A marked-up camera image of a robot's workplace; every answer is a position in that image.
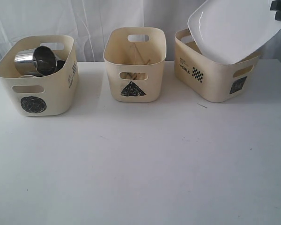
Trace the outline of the white curtain backdrop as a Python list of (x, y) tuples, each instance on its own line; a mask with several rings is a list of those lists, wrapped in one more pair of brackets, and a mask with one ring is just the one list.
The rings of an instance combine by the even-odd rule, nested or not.
[(0, 0), (0, 59), (21, 38), (63, 34), (74, 38), (79, 61), (102, 61), (111, 32), (156, 27), (173, 59), (174, 34), (187, 27), (200, 0)]

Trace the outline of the white rectangular plate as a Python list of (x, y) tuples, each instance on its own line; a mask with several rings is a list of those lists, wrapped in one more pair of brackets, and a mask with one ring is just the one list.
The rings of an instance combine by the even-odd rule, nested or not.
[(281, 30), (270, 0), (206, 0), (188, 18), (188, 28), (202, 55), (235, 64)]

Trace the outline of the cream bin square mark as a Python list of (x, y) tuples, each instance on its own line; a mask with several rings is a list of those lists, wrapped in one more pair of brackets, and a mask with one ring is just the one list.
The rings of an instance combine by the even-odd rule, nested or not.
[(209, 102), (220, 103), (243, 93), (261, 52), (255, 51), (236, 64), (224, 65), (203, 56), (188, 29), (175, 34), (175, 76)]

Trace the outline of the steel mug front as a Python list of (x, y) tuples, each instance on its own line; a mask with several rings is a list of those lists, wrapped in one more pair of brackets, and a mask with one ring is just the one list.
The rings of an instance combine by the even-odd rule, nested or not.
[(37, 60), (34, 56), (35, 48), (23, 50), (15, 56), (15, 68), (22, 75), (38, 74)]

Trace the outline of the cream bin circle mark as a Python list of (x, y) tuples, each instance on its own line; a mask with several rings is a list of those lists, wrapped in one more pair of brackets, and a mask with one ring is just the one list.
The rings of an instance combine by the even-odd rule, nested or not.
[[(43, 43), (62, 43), (62, 50), (54, 53), (65, 61), (58, 72), (37, 77), (22, 76), (15, 68), (18, 52), (39, 47)], [(23, 116), (53, 116), (66, 112), (74, 98), (79, 80), (74, 39), (68, 35), (25, 37), (0, 60), (0, 81), (9, 99)]]

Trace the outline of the steel mug with wire handle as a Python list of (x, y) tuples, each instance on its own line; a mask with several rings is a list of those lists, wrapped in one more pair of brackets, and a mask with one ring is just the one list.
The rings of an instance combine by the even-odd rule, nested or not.
[(47, 46), (39, 46), (33, 52), (33, 65), (41, 75), (51, 75), (57, 67), (54, 52)]

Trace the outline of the steel bowl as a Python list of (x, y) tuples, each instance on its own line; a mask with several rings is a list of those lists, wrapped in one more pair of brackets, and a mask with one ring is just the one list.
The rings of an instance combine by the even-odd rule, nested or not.
[(55, 73), (58, 72), (59, 70), (61, 70), (63, 68), (64, 64), (65, 64), (64, 60), (58, 60), (57, 65), (56, 65), (56, 69), (55, 69)]

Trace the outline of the cream bin triangle mark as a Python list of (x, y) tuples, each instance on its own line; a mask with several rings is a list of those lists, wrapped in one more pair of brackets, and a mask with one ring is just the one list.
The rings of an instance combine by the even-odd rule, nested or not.
[[(134, 64), (132, 44), (138, 47), (145, 65)], [(114, 30), (104, 50), (111, 94), (121, 102), (152, 102), (161, 91), (166, 58), (165, 33), (152, 27)]]

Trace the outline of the white plastic bowl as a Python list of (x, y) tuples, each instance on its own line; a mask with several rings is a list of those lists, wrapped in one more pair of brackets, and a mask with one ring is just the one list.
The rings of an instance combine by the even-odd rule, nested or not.
[(37, 78), (35, 75), (22, 75), (19, 78)]

